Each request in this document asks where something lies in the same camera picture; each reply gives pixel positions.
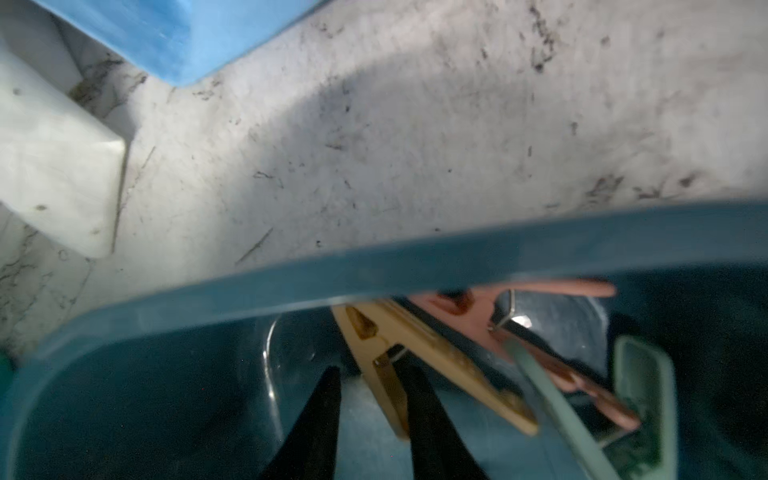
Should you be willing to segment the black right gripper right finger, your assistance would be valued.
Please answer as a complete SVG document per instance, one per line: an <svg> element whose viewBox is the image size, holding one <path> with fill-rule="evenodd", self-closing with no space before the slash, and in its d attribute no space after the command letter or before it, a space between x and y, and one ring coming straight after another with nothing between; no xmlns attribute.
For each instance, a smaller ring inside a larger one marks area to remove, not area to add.
<svg viewBox="0 0 768 480"><path fill-rule="evenodd" d="M406 363L397 372L407 395L413 478L488 479L419 365Z"/></svg>

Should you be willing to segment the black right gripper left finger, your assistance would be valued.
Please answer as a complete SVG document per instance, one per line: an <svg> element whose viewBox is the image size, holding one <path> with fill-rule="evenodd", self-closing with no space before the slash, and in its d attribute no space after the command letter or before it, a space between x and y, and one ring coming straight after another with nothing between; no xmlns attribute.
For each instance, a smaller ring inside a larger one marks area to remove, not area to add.
<svg viewBox="0 0 768 480"><path fill-rule="evenodd" d="M328 367L260 479L333 479L341 400L340 369Z"/></svg>

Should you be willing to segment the yellow clothespin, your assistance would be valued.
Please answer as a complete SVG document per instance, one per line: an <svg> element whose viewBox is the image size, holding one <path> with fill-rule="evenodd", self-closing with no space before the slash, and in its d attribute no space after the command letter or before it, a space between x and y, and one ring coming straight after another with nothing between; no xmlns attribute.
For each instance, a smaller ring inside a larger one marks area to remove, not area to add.
<svg viewBox="0 0 768 480"><path fill-rule="evenodd" d="M388 351L405 348L459 389L520 432L534 436L539 425L518 395L492 386L468 356L393 300L335 305L333 317L394 434L410 439L407 394Z"/></svg>

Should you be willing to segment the white t-shirt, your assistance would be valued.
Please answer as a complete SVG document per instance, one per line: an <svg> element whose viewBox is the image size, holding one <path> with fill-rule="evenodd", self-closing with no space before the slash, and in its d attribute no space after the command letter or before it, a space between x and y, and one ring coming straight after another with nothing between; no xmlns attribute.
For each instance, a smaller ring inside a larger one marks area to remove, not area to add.
<svg viewBox="0 0 768 480"><path fill-rule="evenodd" d="M83 77L52 16L1 4L1 202L87 258L111 254L126 142L71 93Z"/></svg>

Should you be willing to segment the light blue t-shirt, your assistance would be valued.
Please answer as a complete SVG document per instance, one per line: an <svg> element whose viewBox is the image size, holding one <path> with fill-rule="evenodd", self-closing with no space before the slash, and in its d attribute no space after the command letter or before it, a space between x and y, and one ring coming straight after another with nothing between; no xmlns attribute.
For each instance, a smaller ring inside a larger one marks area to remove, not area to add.
<svg viewBox="0 0 768 480"><path fill-rule="evenodd" d="M172 86L217 72L319 0L42 0L38 6Z"/></svg>

